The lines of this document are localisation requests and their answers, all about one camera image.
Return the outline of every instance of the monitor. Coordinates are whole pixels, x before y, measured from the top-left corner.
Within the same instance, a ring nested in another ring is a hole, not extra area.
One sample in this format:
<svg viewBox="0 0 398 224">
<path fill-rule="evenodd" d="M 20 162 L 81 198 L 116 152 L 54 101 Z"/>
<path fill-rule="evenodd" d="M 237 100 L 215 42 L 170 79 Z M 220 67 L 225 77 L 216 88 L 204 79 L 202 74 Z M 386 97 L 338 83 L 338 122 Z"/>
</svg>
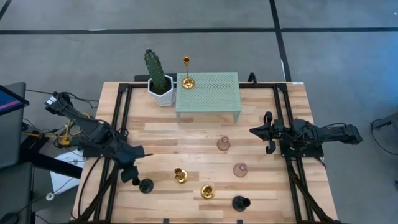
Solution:
<svg viewBox="0 0 398 224">
<path fill-rule="evenodd" d="M 29 102 L 0 85 L 0 115 L 28 106 Z"/>
</svg>

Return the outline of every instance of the table leg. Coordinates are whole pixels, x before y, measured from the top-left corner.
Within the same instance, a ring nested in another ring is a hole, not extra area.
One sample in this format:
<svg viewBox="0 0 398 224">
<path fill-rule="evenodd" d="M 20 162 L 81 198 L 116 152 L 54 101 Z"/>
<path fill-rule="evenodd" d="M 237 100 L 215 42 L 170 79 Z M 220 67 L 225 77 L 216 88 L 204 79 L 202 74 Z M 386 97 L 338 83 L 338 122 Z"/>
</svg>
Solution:
<svg viewBox="0 0 398 224">
<path fill-rule="evenodd" d="M 52 157 L 33 151 L 24 151 L 20 154 L 23 161 L 29 161 L 34 166 L 56 172 L 58 174 L 67 175 L 80 179 L 82 168 L 74 166 L 70 163 L 54 159 Z"/>
<path fill-rule="evenodd" d="M 36 224 L 36 212 L 30 213 L 30 224 Z"/>
<path fill-rule="evenodd" d="M 181 123 L 181 113 L 175 112 L 177 114 L 177 123 Z"/>
<path fill-rule="evenodd" d="M 238 111 L 238 112 L 233 112 L 233 113 L 234 113 L 234 124 L 236 124 L 236 122 L 238 122 L 239 115 L 241 114 L 241 112 Z"/>
</svg>

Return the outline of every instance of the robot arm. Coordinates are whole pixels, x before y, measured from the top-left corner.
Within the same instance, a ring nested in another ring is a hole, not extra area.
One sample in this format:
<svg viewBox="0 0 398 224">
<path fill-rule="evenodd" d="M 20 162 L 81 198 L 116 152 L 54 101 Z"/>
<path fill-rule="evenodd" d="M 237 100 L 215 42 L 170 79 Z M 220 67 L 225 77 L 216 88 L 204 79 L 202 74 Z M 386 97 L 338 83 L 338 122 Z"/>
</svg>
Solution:
<svg viewBox="0 0 398 224">
<path fill-rule="evenodd" d="M 276 150 L 273 139 L 283 139 L 289 143 L 291 149 L 304 150 L 307 147 L 319 147 L 324 142 L 340 141 L 345 144 L 358 144 L 362 141 L 358 129 L 352 124 L 343 126 L 318 127 L 302 119 L 293 120 L 291 128 L 286 128 L 281 120 L 275 120 L 271 125 L 272 113 L 267 112 L 264 116 L 264 125 L 250 129 L 250 132 L 268 141 L 266 153 L 272 154 Z"/>
<path fill-rule="evenodd" d="M 85 149 L 96 150 L 117 162 L 119 169 L 123 170 L 123 182 L 135 180 L 134 183 L 139 183 L 138 169 L 134 162 L 146 156 L 142 146 L 130 146 L 126 137 L 119 134 L 109 123 L 87 118 L 73 107 L 68 93 L 54 92 L 45 102 L 45 109 L 52 114 L 65 116 L 78 125 L 85 136 L 80 145 Z"/>
</svg>

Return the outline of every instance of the white paper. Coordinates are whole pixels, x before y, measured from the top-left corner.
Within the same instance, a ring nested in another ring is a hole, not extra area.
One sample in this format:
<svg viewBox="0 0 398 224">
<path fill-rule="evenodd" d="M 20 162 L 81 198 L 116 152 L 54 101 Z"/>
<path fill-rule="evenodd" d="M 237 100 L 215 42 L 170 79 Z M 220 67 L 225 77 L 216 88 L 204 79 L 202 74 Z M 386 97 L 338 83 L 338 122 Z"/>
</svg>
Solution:
<svg viewBox="0 0 398 224">
<path fill-rule="evenodd" d="M 56 159 L 58 159 L 60 161 L 64 161 L 64 162 L 69 162 L 70 164 L 73 164 L 75 166 L 83 168 L 85 163 L 81 162 L 81 161 L 84 161 L 84 157 L 82 156 L 82 154 L 83 154 L 83 151 L 80 152 L 78 150 L 74 150 L 73 153 L 67 152 L 67 153 L 61 154 L 61 155 L 57 156 Z M 62 174 L 57 174 L 52 171 L 50 172 L 50 175 L 51 175 L 53 192 L 56 191 L 55 194 L 60 194 L 66 190 L 71 189 L 74 186 L 79 185 L 79 183 L 80 183 L 80 179 L 73 178 L 71 181 L 69 181 L 67 184 L 65 184 L 68 180 L 71 179 L 71 177 L 68 177 L 68 176 L 65 176 Z"/>
</svg>

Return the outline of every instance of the wooden table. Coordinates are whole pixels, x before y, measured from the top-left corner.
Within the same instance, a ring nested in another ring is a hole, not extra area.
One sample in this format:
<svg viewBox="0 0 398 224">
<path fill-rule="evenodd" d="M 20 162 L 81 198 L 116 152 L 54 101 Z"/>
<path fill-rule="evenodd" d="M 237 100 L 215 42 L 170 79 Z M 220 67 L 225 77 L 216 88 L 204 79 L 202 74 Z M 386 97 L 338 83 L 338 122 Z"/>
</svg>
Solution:
<svg viewBox="0 0 398 224">
<path fill-rule="evenodd" d="M 96 117 L 111 122 L 118 82 L 104 83 Z M 290 104 L 294 118 L 313 122 L 310 105 L 303 84 L 288 83 Z M 266 111 L 277 118 L 274 94 L 271 89 L 241 89 L 242 112 L 237 124 L 230 114 L 183 114 L 176 123 L 175 108 L 159 107 L 145 88 L 132 92 L 127 128 L 129 144 L 142 144 L 153 156 L 138 159 L 141 179 L 154 181 L 154 190 L 143 194 L 138 187 L 122 183 L 116 189 L 113 223 L 295 223 L 292 196 L 285 160 L 279 148 L 272 155 L 265 152 L 266 142 L 249 132 L 262 125 Z M 287 121 L 282 93 L 279 94 Z M 119 125 L 123 108 L 120 110 Z M 217 140 L 227 135 L 231 148 L 218 150 Z M 94 158 L 85 162 L 81 180 L 86 178 Z M 248 174 L 238 178 L 233 166 L 248 165 Z M 325 168 L 314 158 L 303 158 L 308 188 L 319 206 L 332 218 L 337 218 Z M 98 191 L 103 159 L 94 168 L 83 192 L 82 210 Z M 174 169 L 181 167 L 189 174 L 185 184 L 174 181 Z M 77 216 L 78 189 L 73 215 Z M 216 196 L 204 200 L 200 189 L 210 184 Z M 231 202 L 242 195 L 251 199 L 251 206 L 236 212 Z M 299 192 L 303 218 L 306 218 L 303 197 Z M 105 195 L 101 218 L 105 217 L 108 195 Z"/>
</svg>

